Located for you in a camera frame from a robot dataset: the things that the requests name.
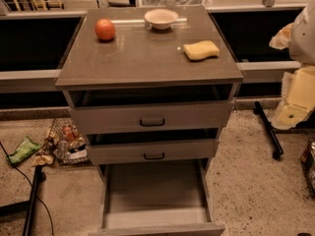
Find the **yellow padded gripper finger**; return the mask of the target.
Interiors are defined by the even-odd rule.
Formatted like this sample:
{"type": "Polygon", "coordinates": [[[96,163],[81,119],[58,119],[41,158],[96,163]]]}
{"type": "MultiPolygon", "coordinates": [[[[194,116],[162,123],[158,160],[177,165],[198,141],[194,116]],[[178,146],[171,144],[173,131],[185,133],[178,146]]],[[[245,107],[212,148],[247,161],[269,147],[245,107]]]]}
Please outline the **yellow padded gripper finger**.
{"type": "Polygon", "coordinates": [[[289,48],[292,26],[293,23],[290,23],[280,29],[278,33],[271,38],[269,46],[278,50],[289,48]]]}
{"type": "Polygon", "coordinates": [[[282,100],[272,118],[272,126],[288,130],[306,121],[315,109],[315,67],[304,66],[293,74],[285,72],[282,100]]]}

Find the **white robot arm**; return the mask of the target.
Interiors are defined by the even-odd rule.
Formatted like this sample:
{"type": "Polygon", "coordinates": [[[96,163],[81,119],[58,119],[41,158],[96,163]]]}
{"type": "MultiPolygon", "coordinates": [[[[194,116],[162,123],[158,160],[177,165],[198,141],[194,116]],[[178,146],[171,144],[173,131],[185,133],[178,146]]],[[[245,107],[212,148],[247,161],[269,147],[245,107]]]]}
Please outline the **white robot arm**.
{"type": "Polygon", "coordinates": [[[287,48],[290,58],[300,63],[293,74],[283,74],[282,100],[272,118],[273,127],[288,130],[306,121],[315,109],[315,0],[280,29],[269,46],[287,48]]]}

